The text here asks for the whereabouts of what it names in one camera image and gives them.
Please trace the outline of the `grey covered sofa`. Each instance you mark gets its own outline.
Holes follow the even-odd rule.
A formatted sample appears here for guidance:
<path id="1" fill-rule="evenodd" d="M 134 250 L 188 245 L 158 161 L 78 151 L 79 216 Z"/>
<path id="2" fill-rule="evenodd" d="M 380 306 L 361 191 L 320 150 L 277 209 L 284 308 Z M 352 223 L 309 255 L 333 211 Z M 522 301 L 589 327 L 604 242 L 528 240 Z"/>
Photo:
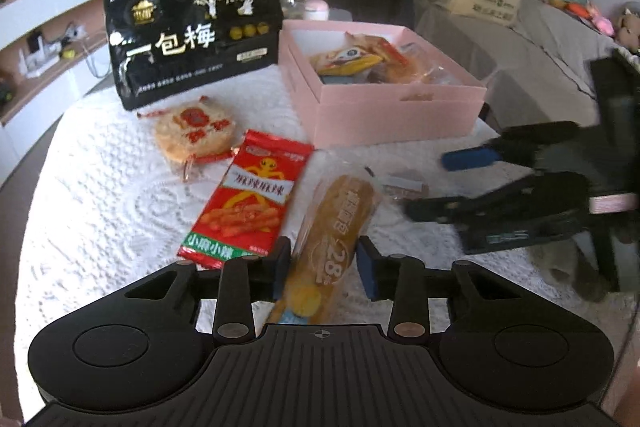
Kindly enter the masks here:
<path id="1" fill-rule="evenodd" d="M 413 6 L 416 32 L 486 86 L 491 128 L 597 124 L 588 63 L 617 48 L 612 38 L 538 0 L 522 0 L 511 27 L 454 15 L 436 0 Z"/>

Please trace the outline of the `clear round bread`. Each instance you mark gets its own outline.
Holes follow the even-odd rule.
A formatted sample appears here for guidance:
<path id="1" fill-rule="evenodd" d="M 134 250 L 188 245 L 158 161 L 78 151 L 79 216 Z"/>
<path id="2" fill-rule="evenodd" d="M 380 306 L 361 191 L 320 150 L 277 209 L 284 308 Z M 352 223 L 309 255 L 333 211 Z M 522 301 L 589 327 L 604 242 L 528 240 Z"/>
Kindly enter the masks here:
<path id="1" fill-rule="evenodd" d="M 386 80 L 390 83 L 424 83 L 435 86 L 461 86 L 462 81 L 442 66 L 442 62 L 430 57 L 415 43 L 399 48 L 402 61 L 387 66 Z"/>

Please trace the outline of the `round rice cracker packet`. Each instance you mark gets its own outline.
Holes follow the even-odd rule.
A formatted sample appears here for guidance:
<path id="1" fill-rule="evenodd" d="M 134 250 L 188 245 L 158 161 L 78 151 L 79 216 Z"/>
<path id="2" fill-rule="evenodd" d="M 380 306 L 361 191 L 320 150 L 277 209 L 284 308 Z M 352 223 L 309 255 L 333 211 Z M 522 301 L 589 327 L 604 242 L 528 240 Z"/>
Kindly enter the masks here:
<path id="1" fill-rule="evenodd" d="M 182 182 L 194 178 L 203 166 L 238 153 L 231 110 L 208 96 L 136 116 L 149 121 L 155 144 Z"/>

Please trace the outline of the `small brown chocolate packet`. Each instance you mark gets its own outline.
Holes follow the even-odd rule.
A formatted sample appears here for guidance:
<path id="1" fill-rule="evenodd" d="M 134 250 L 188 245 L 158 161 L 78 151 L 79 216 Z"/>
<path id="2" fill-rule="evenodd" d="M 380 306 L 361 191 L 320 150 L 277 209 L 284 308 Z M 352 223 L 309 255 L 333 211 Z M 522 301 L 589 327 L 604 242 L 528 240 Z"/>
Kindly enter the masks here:
<path id="1" fill-rule="evenodd" d="M 400 170 L 394 172 L 374 171 L 371 167 L 364 170 L 375 179 L 383 192 L 393 200 L 424 199 L 430 194 L 430 189 L 424 176 L 416 170 Z"/>

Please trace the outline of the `pink cardboard box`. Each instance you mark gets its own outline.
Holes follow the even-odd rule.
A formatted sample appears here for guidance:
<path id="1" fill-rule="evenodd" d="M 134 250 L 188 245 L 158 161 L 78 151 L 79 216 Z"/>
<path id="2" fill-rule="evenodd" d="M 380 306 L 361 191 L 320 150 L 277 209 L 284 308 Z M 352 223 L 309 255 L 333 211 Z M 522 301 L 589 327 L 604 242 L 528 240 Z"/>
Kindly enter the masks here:
<path id="1" fill-rule="evenodd" d="M 444 69 L 444 83 L 325 84 L 309 59 L 341 49 L 346 35 L 415 44 Z M 459 138 L 472 131 L 486 87 L 414 31 L 363 22 L 286 20 L 280 31 L 279 67 L 309 141 L 318 148 Z"/>

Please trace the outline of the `white wall shelf unit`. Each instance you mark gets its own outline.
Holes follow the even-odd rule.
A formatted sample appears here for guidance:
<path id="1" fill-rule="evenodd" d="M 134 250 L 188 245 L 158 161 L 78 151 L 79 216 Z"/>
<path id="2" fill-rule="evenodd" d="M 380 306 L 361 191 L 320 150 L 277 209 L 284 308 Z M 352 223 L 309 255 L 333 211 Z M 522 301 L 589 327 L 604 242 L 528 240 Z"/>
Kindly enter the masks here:
<path id="1" fill-rule="evenodd" d="M 1 0 L 1 179 L 111 70 L 102 0 Z"/>

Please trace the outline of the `large black plum snack bag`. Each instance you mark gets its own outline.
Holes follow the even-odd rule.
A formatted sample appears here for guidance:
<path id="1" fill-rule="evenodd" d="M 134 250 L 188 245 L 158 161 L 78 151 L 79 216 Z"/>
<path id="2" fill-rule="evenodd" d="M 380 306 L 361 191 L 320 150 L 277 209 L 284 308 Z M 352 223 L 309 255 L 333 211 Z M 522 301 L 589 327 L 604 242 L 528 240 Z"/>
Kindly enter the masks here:
<path id="1" fill-rule="evenodd" d="M 277 63 L 280 0 L 103 0 L 127 110 Z"/>

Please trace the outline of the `red spicy strips packet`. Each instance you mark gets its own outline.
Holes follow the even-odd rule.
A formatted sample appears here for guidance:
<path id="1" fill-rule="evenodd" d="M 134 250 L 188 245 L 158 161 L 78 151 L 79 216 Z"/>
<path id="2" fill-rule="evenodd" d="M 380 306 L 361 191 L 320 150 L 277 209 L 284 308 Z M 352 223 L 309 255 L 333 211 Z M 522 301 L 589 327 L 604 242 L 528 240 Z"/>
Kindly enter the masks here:
<path id="1" fill-rule="evenodd" d="M 312 153 L 311 144 L 248 130 L 178 256 L 216 270 L 232 259 L 268 255 Z"/>

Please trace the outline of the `yellow panda snack bag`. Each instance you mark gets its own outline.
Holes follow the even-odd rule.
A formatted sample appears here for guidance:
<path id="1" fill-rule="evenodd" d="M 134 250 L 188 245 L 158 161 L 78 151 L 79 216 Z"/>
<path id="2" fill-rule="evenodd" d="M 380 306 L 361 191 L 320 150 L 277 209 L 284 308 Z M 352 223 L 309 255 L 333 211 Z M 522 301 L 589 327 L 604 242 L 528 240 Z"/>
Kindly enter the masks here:
<path id="1" fill-rule="evenodd" d="M 354 80 L 375 67 L 406 68 L 410 62 L 386 38 L 346 32 L 346 46 L 308 58 L 314 72 L 321 79 Z"/>

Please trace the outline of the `clear bread loaf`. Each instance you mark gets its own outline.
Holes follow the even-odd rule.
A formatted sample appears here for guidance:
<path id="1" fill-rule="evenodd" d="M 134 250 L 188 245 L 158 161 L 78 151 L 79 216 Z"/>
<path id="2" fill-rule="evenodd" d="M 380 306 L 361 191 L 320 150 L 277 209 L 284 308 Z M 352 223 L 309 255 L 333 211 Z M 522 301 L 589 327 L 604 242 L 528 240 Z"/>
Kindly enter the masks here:
<path id="1" fill-rule="evenodd" d="M 282 296 L 268 324 L 324 324 L 334 320 L 359 235 L 381 199 L 367 168 L 345 164 L 319 181 L 298 233 Z"/>

